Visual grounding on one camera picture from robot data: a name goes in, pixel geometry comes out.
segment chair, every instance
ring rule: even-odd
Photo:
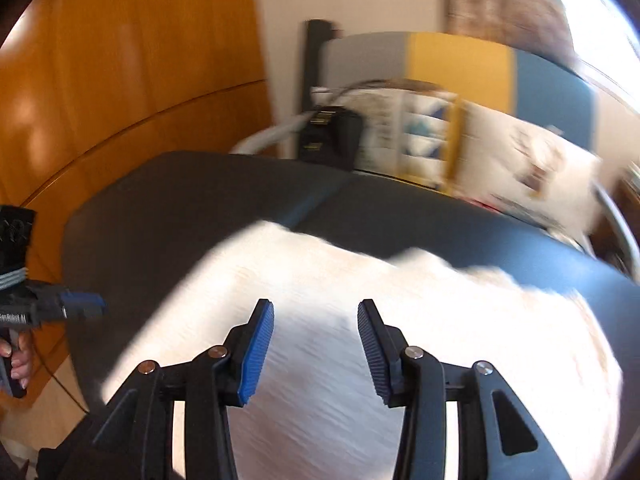
[[[538,126],[552,124],[580,148],[593,147],[593,89],[575,73],[549,60],[489,41],[432,32],[333,38],[326,24],[323,20],[307,24],[303,113],[241,141],[233,153],[258,153],[300,129],[310,115],[312,86],[337,89],[362,80],[403,77],[435,83],[464,100]],[[457,109],[450,125],[454,145],[460,138],[461,122]],[[451,171],[455,171],[455,161]],[[640,250],[631,230],[599,183],[593,183],[593,192],[616,234],[626,272],[640,281]],[[586,233],[577,242],[593,256]]]

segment white wall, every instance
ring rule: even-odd
[[[610,191],[629,162],[640,158],[640,114],[596,88],[595,151],[602,158],[600,181]]]
[[[261,14],[274,119],[297,111],[303,22],[337,22],[345,35],[396,30],[444,30],[444,0],[256,0]]]

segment blue panel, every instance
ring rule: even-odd
[[[444,116],[446,115],[447,110],[449,110],[449,104],[442,105],[440,108],[438,108],[437,110],[429,114],[429,117],[433,117],[435,119],[441,119],[444,121],[445,120]]]
[[[516,50],[516,117],[590,150],[594,133],[594,95],[577,75],[541,57]]]

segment curtain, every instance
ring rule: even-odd
[[[560,0],[448,0],[447,31],[526,50],[575,65],[571,32]]]

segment black tabletop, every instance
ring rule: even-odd
[[[66,226],[65,283],[100,292],[110,307],[101,322],[67,331],[90,407],[100,405],[100,383],[172,288],[210,248],[260,219],[380,258],[418,247],[458,268],[497,266],[523,285],[576,290],[624,373],[616,455],[640,426],[640,287],[612,267],[522,222],[401,182],[197,152],[146,163]]]

